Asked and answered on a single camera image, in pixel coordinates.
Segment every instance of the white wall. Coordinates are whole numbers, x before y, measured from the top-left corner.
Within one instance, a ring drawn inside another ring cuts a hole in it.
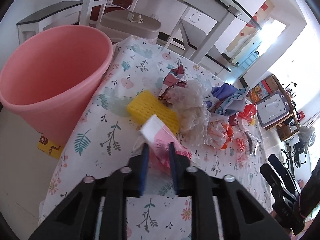
[[[158,15],[161,22],[160,31],[170,35],[186,8],[187,5],[177,0],[138,0],[134,11],[150,17],[153,14]],[[200,12],[197,12],[198,10],[191,8],[184,19],[208,34],[217,21],[204,13],[200,15]],[[175,38],[182,41],[180,31],[175,35]]]
[[[266,0],[236,0],[236,1],[239,4],[241,4],[242,7],[246,9],[251,16],[253,16]],[[245,25],[246,25],[245,22],[237,18],[234,19],[233,22],[228,26],[225,32],[220,36],[220,38],[215,43],[215,46],[217,47],[217,49],[222,53],[233,41],[233,39],[238,35],[238,33],[243,29]]]
[[[271,73],[282,83],[295,80],[298,85],[293,88],[297,93],[294,100],[297,109],[302,110],[306,116],[301,122],[303,125],[320,111],[320,68],[316,60],[320,51],[320,25],[304,0],[295,1],[307,26],[278,61],[261,77],[256,76],[252,84],[257,84]]]
[[[310,30],[312,30],[312,36],[310,36],[310,41],[317,41],[318,44],[320,43],[320,24],[318,23],[316,17],[314,16],[314,14],[312,13],[311,9],[309,8],[309,6],[307,5],[307,3],[305,2],[305,0],[296,0],[297,4],[299,5],[307,23],[308,26],[310,27]],[[318,55],[319,53],[319,49],[317,51],[314,51],[312,53],[310,53],[311,55],[314,55],[315,57],[311,57],[316,59],[316,55]],[[317,64],[317,60],[314,60],[314,66],[317,67],[317,69],[319,69],[319,66]],[[301,71],[305,71],[306,68],[305,66],[301,67]],[[307,88],[310,88],[308,90],[308,94],[312,94],[314,95],[313,98],[310,99],[310,101],[305,104],[304,106],[298,107],[299,110],[302,110],[305,114],[305,118],[302,121],[302,124],[304,124],[305,122],[307,122],[310,118],[312,118],[317,112],[320,111],[320,89],[315,90],[312,89],[313,85],[318,84],[319,80],[320,80],[320,75],[319,73],[314,73],[314,69],[313,70],[308,70],[308,75],[311,79],[316,79],[316,82],[310,82],[310,78],[307,78],[308,84],[306,84],[305,86]]]
[[[261,80],[261,76],[286,52],[307,24],[301,12],[289,0],[271,0],[271,2],[275,8],[270,17],[284,23],[287,27],[277,41],[243,75],[250,87]]]
[[[28,15],[63,0],[15,0],[0,22],[0,69],[19,46],[17,22]]]

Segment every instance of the pink tissue packet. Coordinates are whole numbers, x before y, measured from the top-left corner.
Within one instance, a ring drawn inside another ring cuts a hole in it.
[[[171,174],[169,161],[170,143],[174,144],[177,154],[188,157],[193,164],[197,165],[197,163],[200,163],[200,159],[193,155],[189,149],[181,145],[164,122],[155,114],[146,121],[141,127],[140,132],[152,150],[149,157],[151,164],[155,168]]]

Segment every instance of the wall switch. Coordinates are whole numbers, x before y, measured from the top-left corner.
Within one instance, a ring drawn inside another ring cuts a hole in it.
[[[159,20],[159,16],[156,15],[156,14],[153,14],[151,17],[152,17],[153,19]]]

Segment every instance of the pink plastic bucket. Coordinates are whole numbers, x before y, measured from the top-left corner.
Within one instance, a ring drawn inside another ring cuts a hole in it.
[[[88,26],[59,26],[31,37],[0,74],[0,101],[64,146],[112,59],[111,40]]]

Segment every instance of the dark countertop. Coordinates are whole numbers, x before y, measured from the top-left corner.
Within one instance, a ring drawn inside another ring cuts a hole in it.
[[[22,24],[29,24],[29,23],[37,23],[42,21],[43,19],[46,19],[47,17],[54,15],[58,12],[64,11],[66,9],[81,5],[83,3],[83,0],[79,1],[61,1],[58,3],[55,3],[53,5],[50,5],[48,7],[45,7],[27,17],[22,19],[17,23],[17,25]]]

